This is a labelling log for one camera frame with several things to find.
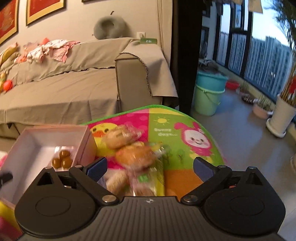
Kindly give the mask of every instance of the green label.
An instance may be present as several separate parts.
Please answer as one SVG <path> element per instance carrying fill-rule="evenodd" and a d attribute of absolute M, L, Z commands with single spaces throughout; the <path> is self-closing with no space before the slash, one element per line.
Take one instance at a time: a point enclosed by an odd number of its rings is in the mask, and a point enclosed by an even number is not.
<path fill-rule="evenodd" d="M 149 177 L 147 176 L 147 174 L 143 174 L 141 176 L 138 176 L 138 181 L 140 183 L 147 183 L 149 182 Z"/>
<path fill-rule="evenodd" d="M 148 38 L 141 38 L 141 44 L 157 44 L 157 39 L 148 39 Z"/>

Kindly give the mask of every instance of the ridged black surface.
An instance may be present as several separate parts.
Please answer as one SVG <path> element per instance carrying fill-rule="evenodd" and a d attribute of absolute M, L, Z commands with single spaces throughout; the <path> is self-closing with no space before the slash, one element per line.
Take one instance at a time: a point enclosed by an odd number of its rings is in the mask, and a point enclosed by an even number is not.
<path fill-rule="evenodd" d="M 37 241 L 27 234 L 21 241 Z M 104 207 L 95 220 L 76 234 L 55 241 L 282 241 L 277 234 L 257 238 L 228 235 L 211 226 L 197 207 L 175 197 L 126 197 L 119 205 Z"/>

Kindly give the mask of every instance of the wall outlet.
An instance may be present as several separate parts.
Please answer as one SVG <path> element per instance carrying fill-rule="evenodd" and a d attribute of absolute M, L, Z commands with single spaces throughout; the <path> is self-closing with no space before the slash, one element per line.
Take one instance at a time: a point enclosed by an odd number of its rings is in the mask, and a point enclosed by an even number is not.
<path fill-rule="evenodd" d="M 145 32 L 137 32 L 137 39 L 145 38 L 146 33 Z"/>

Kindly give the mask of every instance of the black robotic device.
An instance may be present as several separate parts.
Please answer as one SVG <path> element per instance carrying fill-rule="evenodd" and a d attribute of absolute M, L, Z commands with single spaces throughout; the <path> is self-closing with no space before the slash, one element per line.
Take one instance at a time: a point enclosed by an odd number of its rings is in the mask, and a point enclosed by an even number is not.
<path fill-rule="evenodd" d="M 68 172 L 44 168 L 16 205 L 19 240 L 283 240 L 284 204 L 256 167 L 232 171 L 198 157 L 193 169 L 204 183 L 178 202 L 119 200 L 97 184 L 105 158 Z"/>

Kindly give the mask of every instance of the green bucket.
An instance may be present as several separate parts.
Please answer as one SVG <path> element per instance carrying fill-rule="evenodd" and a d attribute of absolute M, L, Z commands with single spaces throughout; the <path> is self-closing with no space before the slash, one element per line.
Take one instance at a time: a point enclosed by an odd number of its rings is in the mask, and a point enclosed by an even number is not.
<path fill-rule="evenodd" d="M 214 115 L 224 91 L 211 91 L 196 85 L 195 110 L 202 115 Z"/>

